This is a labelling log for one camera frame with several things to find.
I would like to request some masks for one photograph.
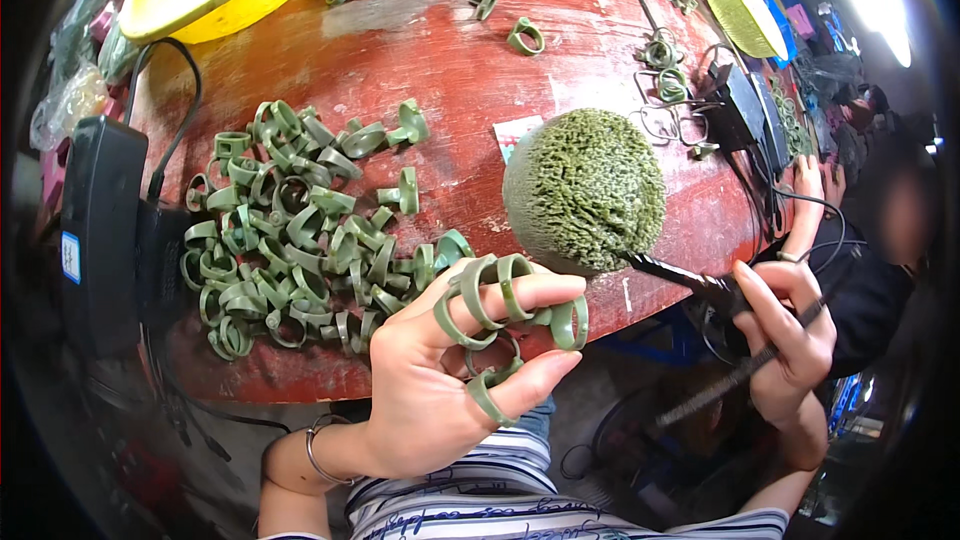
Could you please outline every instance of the silver bangle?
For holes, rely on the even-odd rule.
[[[341,417],[340,415],[334,415],[332,413],[325,413],[320,415],[317,418],[317,421],[313,422],[313,425],[306,430],[306,457],[310,460],[310,464],[313,465],[313,468],[317,470],[317,473],[320,474],[324,480],[330,482],[330,484],[353,486],[363,479],[363,475],[357,475],[356,477],[351,477],[350,479],[334,477],[333,475],[324,471],[323,467],[317,463],[317,459],[313,455],[313,439],[316,438],[317,433],[326,426],[330,426],[331,424],[335,423],[350,425],[352,422],[346,417]]]

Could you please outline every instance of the light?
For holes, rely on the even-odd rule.
[[[906,35],[903,0],[850,0],[864,26],[879,32],[900,65],[910,67],[910,41]]]

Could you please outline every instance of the table surface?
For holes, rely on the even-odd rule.
[[[688,17],[665,0],[647,0],[661,26],[676,32],[686,53],[681,67],[694,84],[721,42],[713,15]],[[652,30],[637,0],[499,0],[485,21],[472,19],[466,0],[289,0],[231,36],[191,46],[203,75],[203,102],[174,153],[163,197],[183,201],[189,178],[210,160],[212,137],[243,130],[262,101],[316,106],[332,130],[360,117],[397,124],[398,105],[415,98],[432,137],[362,162],[364,177],[344,192],[358,212],[376,209],[376,189],[396,186],[402,167],[416,166],[420,212],[389,224],[397,254],[435,242],[456,228],[478,255],[522,251],[500,196],[504,162],[493,125],[532,115],[546,121],[581,107],[624,115],[640,108],[634,51]],[[506,42],[514,22],[539,26],[546,50],[522,56]],[[147,172],[173,138],[193,95],[193,77],[180,55],[159,48],[141,75],[132,125],[151,140]],[[749,259],[757,224],[736,175],[719,155],[688,157],[670,142],[654,149],[667,189],[666,221],[650,251],[669,263],[710,273]],[[149,175],[144,176],[146,186]],[[678,285],[624,270],[589,279],[589,338],[596,340],[678,302]],[[210,350],[195,311],[170,335],[174,368],[186,390],[202,399],[253,403],[312,403],[370,396],[366,364],[336,348],[308,343],[284,349],[261,339],[246,358],[227,363]],[[531,358],[548,347],[521,342]]]

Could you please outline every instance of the blue container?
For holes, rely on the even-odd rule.
[[[777,6],[775,0],[763,0],[767,4],[767,8],[770,9],[771,15],[774,16],[774,21],[776,26],[780,30],[780,35],[783,36],[783,42],[786,44],[786,60],[780,57],[771,57],[774,60],[774,63],[780,69],[786,69],[786,66],[790,61],[797,56],[797,42],[793,41],[793,29],[790,27],[790,21],[784,15],[784,11],[780,10],[780,7]]]

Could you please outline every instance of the jeans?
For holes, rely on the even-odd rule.
[[[520,415],[514,427],[529,432],[550,446],[550,415],[556,411],[557,403],[553,402],[553,395],[550,395],[546,397],[543,404],[534,406]]]

